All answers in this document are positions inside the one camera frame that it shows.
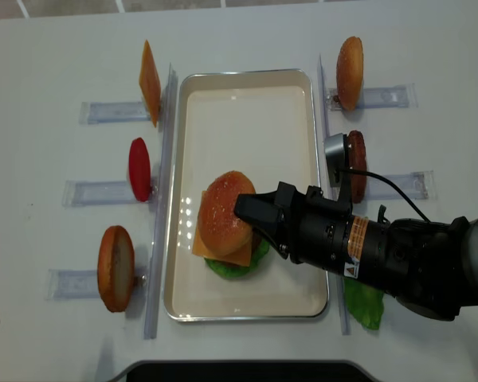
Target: red tomato slice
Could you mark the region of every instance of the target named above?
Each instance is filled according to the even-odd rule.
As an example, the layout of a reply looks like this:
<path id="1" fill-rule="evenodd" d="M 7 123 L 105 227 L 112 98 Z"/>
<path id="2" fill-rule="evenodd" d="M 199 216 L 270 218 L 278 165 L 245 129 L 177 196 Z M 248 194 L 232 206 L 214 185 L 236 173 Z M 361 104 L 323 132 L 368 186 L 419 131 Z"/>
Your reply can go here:
<path id="1" fill-rule="evenodd" d="M 135 139 L 129 149 L 129 181 L 137 201 L 147 201 L 151 195 L 151 160 L 141 138 Z"/>

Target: robotic arm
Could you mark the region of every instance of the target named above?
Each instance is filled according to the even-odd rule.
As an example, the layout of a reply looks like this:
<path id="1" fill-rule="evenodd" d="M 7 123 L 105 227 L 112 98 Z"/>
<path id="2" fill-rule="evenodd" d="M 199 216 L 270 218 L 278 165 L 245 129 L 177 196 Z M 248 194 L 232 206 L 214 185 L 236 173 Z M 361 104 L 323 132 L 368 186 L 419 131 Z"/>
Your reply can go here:
<path id="1" fill-rule="evenodd" d="M 328 157 L 341 176 L 337 201 L 319 187 L 302 194 L 280 182 L 272 193 L 240 195 L 234 212 L 284 259 L 357 279 L 427 318 L 452 321 L 462 306 L 478 306 L 478 220 L 390 223 L 383 206 L 378 221 L 355 216 L 344 164 L 335 168 Z"/>

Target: tray rim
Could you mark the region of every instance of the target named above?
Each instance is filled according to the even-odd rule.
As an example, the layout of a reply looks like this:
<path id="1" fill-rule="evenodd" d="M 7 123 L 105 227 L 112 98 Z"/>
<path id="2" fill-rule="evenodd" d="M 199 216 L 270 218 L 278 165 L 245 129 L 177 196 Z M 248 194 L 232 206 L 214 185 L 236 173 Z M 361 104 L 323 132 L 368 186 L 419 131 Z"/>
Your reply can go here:
<path id="1" fill-rule="evenodd" d="M 308 320 L 312 318 L 317 318 L 320 316 L 326 308 L 329 306 L 329 274 L 326 270 L 323 269 L 324 275 L 326 276 L 326 302 L 324 303 L 324 306 L 322 310 L 316 314 L 313 315 L 304 315 L 304 316 L 299 316 L 299 315 L 284 315 L 284 316 L 221 316 L 221 317 L 216 317 L 216 316 L 191 316 L 191 317 L 178 317 L 173 315 L 167 308 L 167 301 L 165 300 L 165 289 L 166 289 L 166 284 L 167 284 L 167 268 L 168 268 L 168 240 L 170 237 L 170 223 L 172 220 L 172 213 L 173 213 L 173 200 L 174 200 L 174 178 L 175 178 L 175 169 L 176 169 L 176 158 L 177 158 L 177 150 L 174 150 L 174 148 L 178 144 L 178 134 L 179 134 L 179 125 L 180 125 L 180 107 L 181 107 L 181 100 L 182 100 L 182 89 L 184 88 L 186 82 L 191 80 L 192 78 L 195 77 L 207 77 L 207 76 L 240 76 L 240 75 L 248 75 L 248 74 L 259 74 L 259 73 L 271 73 L 271 72 L 300 72 L 303 74 L 307 79 L 308 83 L 310 84 L 310 100 L 311 100 L 311 123 L 313 125 L 313 138 L 314 138 L 314 149 L 315 149 L 315 167 L 317 170 L 317 185 L 322 188 L 321 181 L 320 181 L 320 167 L 319 167 L 319 147 L 318 147 L 318 140 L 317 140 L 317 127 L 316 127 L 316 122 L 315 122 L 315 101 L 313 97 L 313 85 L 311 83 L 311 77 L 302 69 L 298 68 L 288 68 L 288 69 L 273 69 L 273 70 L 255 70 L 255 71 L 247 71 L 247 72 L 214 72 L 214 73 L 195 73 L 195 74 L 190 74 L 187 76 L 183 82 L 181 82 L 179 86 L 179 92 L 178 92 L 178 116 L 177 116 L 177 123 L 175 124 L 174 127 L 174 140 L 172 142 L 172 161 L 171 161 L 171 169 L 170 169 L 170 194 L 169 194 L 169 200 L 170 204 L 168 205 L 167 209 L 167 221 L 166 221 L 166 230 L 167 230 L 167 241 L 165 242 L 165 246 L 163 249 L 163 289 L 161 290 L 161 298 L 163 299 L 163 307 L 165 311 L 167 312 L 168 317 L 170 317 L 172 320 L 177 321 L 177 322 L 235 322 L 235 321 L 287 321 L 287 320 Z"/>

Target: cheese slice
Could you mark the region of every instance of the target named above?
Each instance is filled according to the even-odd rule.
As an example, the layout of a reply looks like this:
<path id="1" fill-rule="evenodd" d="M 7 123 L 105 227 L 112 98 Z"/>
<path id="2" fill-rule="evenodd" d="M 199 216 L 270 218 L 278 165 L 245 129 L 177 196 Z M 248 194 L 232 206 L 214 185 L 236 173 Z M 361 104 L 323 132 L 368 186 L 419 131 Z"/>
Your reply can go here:
<path id="1" fill-rule="evenodd" d="M 143 99 L 151 114 L 151 121 L 154 126 L 157 126 L 161 103 L 161 84 L 159 83 L 158 69 L 156 69 L 152 56 L 151 46 L 147 40 L 143 45 L 142 68 L 140 69 L 138 82 L 142 89 Z"/>
<path id="2" fill-rule="evenodd" d="M 206 259 L 224 261 L 231 264 L 241 265 L 243 267 L 249 267 L 249 264 L 252 260 L 252 242 L 252 239 L 248 240 L 248 242 L 241 248 L 239 248 L 233 253 L 228 254 L 225 257 L 217 256 L 213 252 L 211 252 L 210 249 L 206 247 L 206 245 L 202 241 L 197 224 L 197 229 L 194 233 L 193 248 L 191 250 L 191 253 L 196 256 L 204 257 Z"/>

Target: white tray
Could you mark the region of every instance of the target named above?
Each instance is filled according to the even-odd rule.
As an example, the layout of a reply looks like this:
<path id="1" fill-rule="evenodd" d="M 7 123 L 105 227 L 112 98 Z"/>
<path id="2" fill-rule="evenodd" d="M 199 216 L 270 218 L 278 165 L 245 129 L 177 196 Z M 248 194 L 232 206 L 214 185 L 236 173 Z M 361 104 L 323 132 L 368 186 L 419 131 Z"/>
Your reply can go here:
<path id="1" fill-rule="evenodd" d="M 180 88 L 163 299 L 183 322 L 308 318 L 323 312 L 327 272 L 283 260 L 225 280 L 191 253 L 202 191 L 238 170 L 258 193 L 319 185 L 310 79 L 300 70 L 194 75 Z"/>

